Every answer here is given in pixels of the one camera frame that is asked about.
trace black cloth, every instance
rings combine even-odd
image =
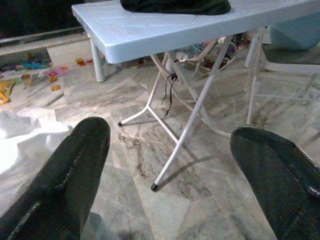
[[[121,4],[140,13],[219,15],[231,9],[228,0],[121,0]]]

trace light blue table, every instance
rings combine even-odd
[[[122,126],[149,111],[175,141],[174,151],[151,187],[154,191],[157,190],[168,168],[176,158],[199,111],[210,129],[217,134],[229,136],[228,133],[218,130],[210,123],[210,119],[203,108],[203,101],[215,79],[215,73],[227,51],[232,36],[320,12],[320,0],[231,0],[230,4],[230,12],[215,16],[135,13],[124,10],[119,0],[72,6],[74,16],[91,37],[93,61],[98,82],[105,80],[99,50],[105,55],[107,61],[113,64],[151,55],[159,68],[159,74],[145,108],[119,123],[119,126]],[[169,74],[163,68],[165,61],[161,63],[154,54],[165,52],[165,60],[173,65],[178,77],[187,84],[188,81],[185,79],[183,72],[174,63],[171,50],[224,36],[227,36],[227,38],[201,94],[197,95],[192,87],[188,87],[196,104],[178,139],[151,108],[159,79],[161,76],[167,77]]]

